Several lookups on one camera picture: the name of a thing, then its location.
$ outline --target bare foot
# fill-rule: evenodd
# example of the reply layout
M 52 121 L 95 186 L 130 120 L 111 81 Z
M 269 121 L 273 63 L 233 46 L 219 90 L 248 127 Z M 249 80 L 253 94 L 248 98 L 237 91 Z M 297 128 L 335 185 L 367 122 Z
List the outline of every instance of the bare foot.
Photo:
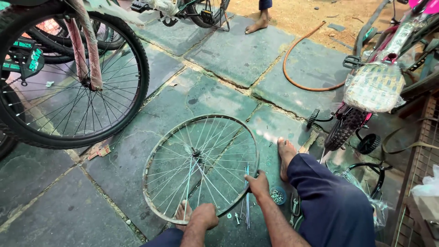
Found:
M 186 200 L 183 200 L 180 205 L 178 205 L 177 214 L 175 215 L 175 219 L 177 220 L 185 220 L 189 221 L 192 215 L 192 208 L 189 206 L 189 202 L 187 202 L 186 216 L 184 216 L 184 207 L 186 206 Z M 177 229 L 180 229 L 184 232 L 186 229 L 185 225 L 175 225 Z
M 281 179 L 284 182 L 288 182 L 287 168 L 290 161 L 294 158 L 297 153 L 296 148 L 291 144 L 289 140 L 283 137 L 279 137 L 277 140 L 277 149 L 279 150 L 279 155 L 281 156 Z
M 268 21 L 270 21 L 270 19 L 271 16 L 268 13 L 268 10 L 261 11 L 261 15 L 259 16 L 259 19 L 255 22 L 255 24 L 245 28 L 245 34 L 253 33 L 259 29 L 268 27 Z

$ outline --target navy blue pants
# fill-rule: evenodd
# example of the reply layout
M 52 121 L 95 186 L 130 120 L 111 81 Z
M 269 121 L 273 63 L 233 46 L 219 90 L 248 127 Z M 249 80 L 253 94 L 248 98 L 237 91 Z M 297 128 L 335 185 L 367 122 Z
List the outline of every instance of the navy blue pants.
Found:
M 272 0 L 259 0 L 259 10 L 266 10 L 273 6 Z
M 302 200 L 299 233 L 312 247 L 374 247 L 373 208 L 366 195 L 309 154 L 294 156 L 288 180 Z M 178 247 L 183 231 L 169 228 L 141 247 Z

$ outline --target orange hose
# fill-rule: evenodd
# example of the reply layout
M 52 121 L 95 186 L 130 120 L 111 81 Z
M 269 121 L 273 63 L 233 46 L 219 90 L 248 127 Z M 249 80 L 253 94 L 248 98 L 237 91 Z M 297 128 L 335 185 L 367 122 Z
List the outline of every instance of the orange hose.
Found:
M 293 84 L 293 85 L 295 85 L 296 87 L 301 88 L 301 89 L 303 89 L 303 90 L 308 90 L 308 91 L 313 91 L 313 92 L 324 92 L 324 91 L 334 90 L 334 89 L 339 88 L 339 87 L 341 87 L 341 86 L 343 86 L 343 85 L 345 84 L 345 81 L 343 81 L 342 83 L 340 83 L 340 84 L 338 84 L 338 85 L 335 85 L 335 86 L 332 86 L 332 87 L 325 87 L 325 88 L 309 88 L 309 87 L 304 87 L 304 86 L 302 86 L 302 85 L 297 84 L 295 81 L 293 81 L 293 80 L 288 76 L 288 74 L 287 74 L 287 69 L 285 68 L 285 66 L 286 66 L 286 64 L 287 64 L 287 58 L 288 58 L 288 55 L 290 55 L 291 50 L 292 50 L 292 49 L 293 49 L 293 48 L 294 48 L 294 47 L 295 47 L 300 41 L 302 41 L 303 39 L 305 39 L 305 38 L 311 36 L 313 33 L 315 33 L 315 32 L 316 32 L 319 28 L 321 28 L 325 23 L 326 23 L 326 21 L 322 21 L 322 23 L 321 23 L 320 25 L 318 25 L 316 28 L 314 28 L 311 32 L 309 32 L 308 34 L 306 34 L 305 36 L 303 36 L 302 38 L 300 38 L 298 41 L 296 41 L 296 42 L 290 47 L 290 49 L 287 51 L 287 54 L 285 55 L 284 66 L 283 66 L 285 78 L 287 78 L 287 80 L 288 80 L 289 82 L 291 82 L 291 84 Z

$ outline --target hand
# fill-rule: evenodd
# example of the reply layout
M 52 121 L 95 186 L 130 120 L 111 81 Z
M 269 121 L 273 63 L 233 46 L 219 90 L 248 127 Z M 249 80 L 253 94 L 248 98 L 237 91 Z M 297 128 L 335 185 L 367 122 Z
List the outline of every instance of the hand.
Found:
M 203 203 L 192 212 L 189 223 L 201 224 L 206 230 L 210 230 L 218 225 L 219 220 L 216 207 L 212 203 Z
M 261 197 L 270 196 L 270 188 L 265 172 L 262 170 L 258 170 L 258 174 L 259 175 L 257 178 L 253 178 L 248 175 L 244 175 L 244 178 L 248 181 L 248 184 L 250 185 L 250 190 L 252 191 L 253 195 L 255 195 L 256 200 L 259 204 L 259 199 Z

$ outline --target bicycle seat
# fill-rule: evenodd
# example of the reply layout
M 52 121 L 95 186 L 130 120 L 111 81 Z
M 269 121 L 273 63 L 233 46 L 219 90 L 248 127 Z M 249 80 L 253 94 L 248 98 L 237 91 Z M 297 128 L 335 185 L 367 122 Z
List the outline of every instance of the bicycle seat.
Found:
M 390 112 L 403 101 L 400 93 L 405 83 L 396 64 L 365 64 L 354 76 L 348 75 L 343 101 L 350 107 L 370 113 Z

